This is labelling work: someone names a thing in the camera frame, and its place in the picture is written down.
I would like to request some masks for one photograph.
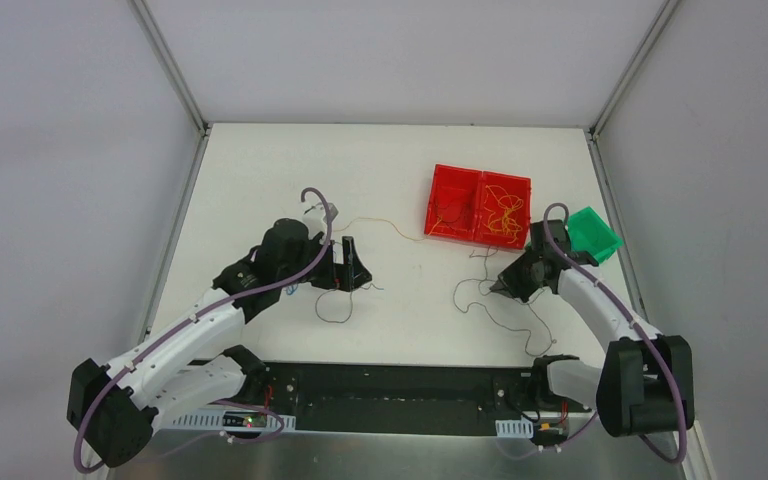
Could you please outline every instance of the purple cable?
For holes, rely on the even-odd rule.
[[[598,416],[599,416],[598,413],[594,413],[593,415],[591,415],[590,418],[587,419],[587,423],[582,425],[581,428],[579,428],[575,433],[573,433],[568,439],[566,439],[563,442],[559,443],[557,445],[557,447],[558,448],[566,448],[567,446],[569,446],[569,444],[572,443],[572,441],[575,440],[576,438],[580,437],[581,434],[584,433],[584,431],[587,430],[590,427],[590,425],[593,425],[594,420],[596,420],[596,417],[598,417]],[[511,460],[525,460],[526,458],[528,458],[528,457],[530,457],[532,455],[536,455],[538,453],[543,453],[544,451],[546,451],[546,449],[540,450],[538,448],[538,449],[531,450],[530,452],[524,453],[522,455],[513,455],[511,453],[506,452],[502,448],[502,446],[499,445],[499,440],[498,439],[496,439],[496,447],[499,449],[500,452],[502,452],[502,455],[504,455],[505,457],[507,457],[507,458],[509,458]]]
[[[626,320],[628,320],[628,322],[631,324],[631,327],[634,329],[635,333],[637,333],[637,335],[643,340],[643,343],[655,358],[655,362],[658,363],[658,367],[660,367],[661,372],[664,374],[664,378],[667,380],[667,385],[670,388],[670,394],[673,397],[673,403],[676,405],[676,416],[678,417],[678,453],[676,453],[675,458],[670,458],[666,456],[662,451],[660,451],[648,438],[646,438],[645,435],[640,435],[640,438],[643,440],[646,446],[655,452],[656,455],[661,457],[661,459],[671,464],[679,464],[684,461],[684,457],[687,454],[687,428],[685,426],[687,420],[684,416],[684,407],[681,403],[681,393],[678,390],[678,384],[675,381],[675,377],[673,377],[673,373],[667,366],[667,362],[664,360],[664,357],[661,356],[661,354],[658,352],[658,349],[655,348],[655,345],[652,344],[652,341],[649,340],[649,337],[646,336],[646,332],[644,332],[643,328],[634,321],[634,315],[632,315],[628,307],[623,304],[619,297],[617,297],[617,295],[612,292],[610,288],[605,286],[604,283],[600,282],[599,279],[597,279],[592,273],[588,272],[584,267],[575,263],[563,252],[563,250],[561,250],[560,247],[558,247],[558,244],[555,243],[552,232],[549,230],[549,212],[551,212],[555,207],[561,207],[564,209],[564,225],[566,225],[567,221],[569,220],[569,208],[567,208],[567,206],[563,203],[553,203],[549,205],[549,207],[546,208],[546,211],[543,213],[543,233],[545,234],[549,245],[552,247],[552,250],[554,250],[556,254],[564,259],[564,261],[569,264],[570,267],[574,268],[578,273],[584,275],[588,280],[593,282],[594,285],[597,285],[599,289],[602,290],[602,293],[604,293],[611,300],[611,302],[616,305]]]
[[[319,249],[319,253],[316,254],[316,257],[314,257],[313,261],[310,262],[310,264],[308,264],[300,272],[290,277],[287,277],[284,280],[279,280],[277,282],[270,283],[269,285],[264,285],[262,287],[246,290],[244,292],[240,292],[235,295],[231,295],[229,297],[223,298],[222,300],[219,300],[217,302],[211,303],[210,305],[196,312],[196,315],[195,315],[196,318],[201,318],[202,316],[212,312],[216,308],[219,308],[222,305],[225,305],[227,303],[231,303],[234,300],[237,300],[239,298],[248,297],[251,295],[257,295],[263,292],[268,292],[269,290],[274,290],[276,288],[284,288],[287,285],[292,285],[293,283],[296,283],[299,279],[301,279],[302,277],[310,273],[310,271],[313,270],[314,267],[316,267],[319,261],[322,260],[322,257],[325,256],[325,252],[328,250],[328,244],[331,243],[331,234],[333,233],[334,227],[332,225],[333,219],[331,218],[331,212],[328,210],[328,201],[325,199],[325,196],[322,195],[322,192],[320,192],[319,190],[313,187],[307,187],[304,190],[302,190],[301,201],[304,201],[305,195],[307,195],[308,193],[313,193],[314,195],[319,197],[319,201],[322,203],[323,208],[325,208],[325,225],[326,225],[325,238],[323,239],[323,242],[322,242],[322,248]],[[184,327],[186,327],[192,322],[193,321],[190,318],[185,319],[184,321],[176,325],[174,328],[172,328],[171,330],[163,334],[156,342],[153,342],[151,345],[146,347],[145,350],[140,352],[140,354],[134,358],[133,360],[134,367],[136,367],[153,351],[157,350],[158,347],[163,345],[172,336],[180,332]],[[113,386],[119,383],[119,381],[121,381],[122,378],[124,378],[125,375],[127,374],[128,374],[128,368],[123,368],[119,373],[117,373],[107,383],[107,385],[105,385],[104,388],[102,388],[101,391],[98,392],[98,395],[96,395],[95,399],[93,399],[92,403],[90,403],[90,407],[87,409],[87,412],[84,414],[83,420],[81,420],[81,426],[78,428],[78,435],[75,437],[75,445],[72,448],[72,463],[74,463],[75,469],[78,470],[78,472],[80,473],[83,473],[83,474],[92,473],[98,470],[99,468],[101,468],[102,465],[104,464],[103,461],[100,461],[91,467],[84,466],[84,462],[81,460],[81,447],[83,446],[84,437],[87,434],[87,428],[89,427],[90,419],[92,419],[93,415],[95,414],[95,411],[98,409],[98,406],[101,404],[102,399],[110,392],[111,389],[113,389]],[[280,423],[282,425],[281,430],[283,430],[283,424],[284,424],[283,419],[281,419]],[[272,434],[266,435],[266,437],[267,438],[274,437],[274,435],[272,436],[270,435]]]
[[[281,418],[280,415],[278,415],[277,413],[273,412],[272,410],[267,410],[267,409],[265,409],[263,407],[258,407],[257,405],[243,405],[243,404],[239,404],[239,403],[229,402],[227,400],[219,400],[219,401],[213,402],[213,404],[214,405],[225,405],[227,407],[239,408],[241,410],[252,410],[252,411],[255,411],[255,412],[262,413],[264,415],[269,415],[270,417],[272,417],[272,418],[274,418],[274,419],[276,419],[278,421],[278,429],[275,430],[274,432],[267,433],[266,435],[260,435],[257,438],[252,438],[252,439],[243,439],[243,438],[236,438],[236,437],[233,437],[233,436],[229,436],[228,438],[231,439],[231,443],[236,443],[236,444],[252,444],[252,443],[268,442],[269,440],[272,440],[273,438],[277,437],[281,432],[284,431],[284,427],[285,427],[284,419]],[[180,452],[181,450],[184,450],[185,448],[189,447],[190,445],[193,445],[194,443],[196,443],[196,442],[198,442],[198,441],[200,441],[202,439],[205,439],[207,437],[217,437],[217,436],[221,437],[221,436],[223,436],[224,432],[225,432],[224,430],[220,431],[219,434],[217,434],[216,432],[205,432],[205,433],[203,433],[201,435],[198,435],[198,436],[196,436],[194,438],[191,438],[190,440],[184,442],[181,445],[178,445],[177,447],[175,447],[175,448],[173,448],[173,449],[171,449],[171,450],[169,450],[167,452],[163,452],[163,453],[155,455],[153,457],[144,458],[144,459],[140,459],[140,460],[136,460],[136,461],[139,462],[139,463],[154,462],[154,461],[160,460],[162,458],[166,458],[166,457],[168,457],[170,455],[174,455],[174,454]]]

